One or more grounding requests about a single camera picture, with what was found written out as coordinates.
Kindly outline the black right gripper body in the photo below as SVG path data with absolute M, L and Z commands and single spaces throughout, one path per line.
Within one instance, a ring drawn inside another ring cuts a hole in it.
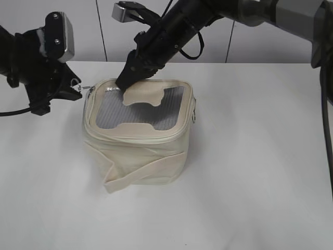
M 190 56 L 183 47 L 197 36 L 200 44 L 199 54 Z M 203 37 L 200 31 L 187 17 L 175 19 L 163 18 L 154 24 L 147 32 L 135 37 L 136 57 L 142 63 L 142 68 L 163 69 L 165 64 L 177 53 L 189 60 L 198 59 L 203 52 Z

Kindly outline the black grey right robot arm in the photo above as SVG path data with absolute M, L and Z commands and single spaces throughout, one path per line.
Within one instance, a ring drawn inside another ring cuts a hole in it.
M 332 100 L 332 2 L 329 1 L 177 1 L 159 15 L 137 2 L 120 1 L 112 17 L 149 26 L 136 35 L 136 48 L 116 79 L 126 90 L 164 68 L 200 31 L 228 18 L 249 27 L 269 23 L 312 44 L 311 66 L 324 67 L 326 95 Z

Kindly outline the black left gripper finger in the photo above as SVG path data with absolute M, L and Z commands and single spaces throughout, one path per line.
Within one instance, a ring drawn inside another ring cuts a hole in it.
M 63 64 L 62 81 L 64 85 L 74 87 L 81 83 L 81 79 L 70 69 L 67 64 Z
M 82 98 L 82 94 L 69 85 L 52 85 L 50 87 L 51 99 L 63 99 L 77 101 Z

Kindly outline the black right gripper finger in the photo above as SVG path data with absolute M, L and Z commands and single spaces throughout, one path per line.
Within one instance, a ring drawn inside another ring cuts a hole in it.
M 132 71 L 132 85 L 145 80 L 149 79 L 156 74 L 156 69 L 148 69 L 148 68 L 139 68 L 135 71 Z
M 142 79 L 142 63 L 136 57 L 136 52 L 130 52 L 123 70 L 116 79 L 116 85 L 120 90 L 127 90 Z

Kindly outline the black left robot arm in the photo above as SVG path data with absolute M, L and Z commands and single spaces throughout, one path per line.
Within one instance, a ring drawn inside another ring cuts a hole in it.
M 54 99 L 77 101 L 82 94 L 74 89 L 81 79 L 65 62 L 48 57 L 44 29 L 11 34 L 1 28 L 1 75 L 11 88 L 23 84 L 29 99 L 25 109 L 2 112 L 1 117 L 25 113 L 43 116 Z

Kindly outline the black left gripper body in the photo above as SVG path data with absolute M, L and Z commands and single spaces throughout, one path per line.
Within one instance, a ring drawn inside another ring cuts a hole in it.
M 23 34 L 15 33 L 9 54 L 9 75 L 7 82 L 11 88 L 23 84 L 29 99 L 27 108 L 9 111 L 7 115 L 32 113 L 45 115 L 50 112 L 50 87 L 61 85 L 60 72 L 63 64 L 44 57 L 40 53 L 40 40 L 37 29 Z

